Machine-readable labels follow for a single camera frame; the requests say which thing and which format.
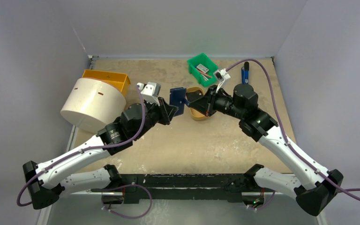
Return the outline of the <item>blue leather card holder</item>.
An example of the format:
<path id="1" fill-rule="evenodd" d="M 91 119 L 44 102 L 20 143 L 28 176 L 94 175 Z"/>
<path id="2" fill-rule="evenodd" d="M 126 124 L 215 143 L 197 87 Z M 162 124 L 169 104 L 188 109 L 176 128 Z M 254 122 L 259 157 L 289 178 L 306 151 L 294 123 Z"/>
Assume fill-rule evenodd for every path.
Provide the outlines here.
<path id="1" fill-rule="evenodd" d="M 170 105 L 178 107 L 178 111 L 174 114 L 174 117 L 182 115 L 184 108 L 189 107 L 189 101 L 186 99 L 187 89 L 183 87 L 170 89 Z"/>

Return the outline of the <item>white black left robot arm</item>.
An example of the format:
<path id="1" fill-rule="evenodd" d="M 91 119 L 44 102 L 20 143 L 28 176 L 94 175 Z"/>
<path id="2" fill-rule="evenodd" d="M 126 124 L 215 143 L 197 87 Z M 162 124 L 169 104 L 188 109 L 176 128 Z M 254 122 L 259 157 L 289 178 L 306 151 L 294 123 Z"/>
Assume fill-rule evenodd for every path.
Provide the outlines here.
<path id="1" fill-rule="evenodd" d="M 131 147 L 156 124 L 169 125 L 178 110 L 162 97 L 157 103 L 132 104 L 78 147 L 44 163 L 26 162 L 22 166 L 26 184 L 17 197 L 17 205 L 32 205 L 39 210 L 54 204 L 65 191 L 79 187 L 73 183 L 76 171 Z"/>

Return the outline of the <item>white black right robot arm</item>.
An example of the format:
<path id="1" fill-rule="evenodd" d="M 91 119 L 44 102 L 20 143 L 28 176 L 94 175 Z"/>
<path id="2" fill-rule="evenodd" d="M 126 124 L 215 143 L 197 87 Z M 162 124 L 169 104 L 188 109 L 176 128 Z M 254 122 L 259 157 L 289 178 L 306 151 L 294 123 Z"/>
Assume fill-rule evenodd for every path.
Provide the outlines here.
<path id="1" fill-rule="evenodd" d="M 249 84 L 238 84 L 229 95 L 224 89 L 210 86 L 186 93 L 187 105 L 205 116 L 216 112 L 239 119 L 242 132 L 274 153 L 292 175 L 282 174 L 256 164 L 246 173 L 244 184 L 251 191 L 268 188 L 295 199 L 309 215 L 318 216 L 337 195 L 343 175 L 320 165 L 282 133 L 278 122 L 258 106 L 258 94 Z"/>

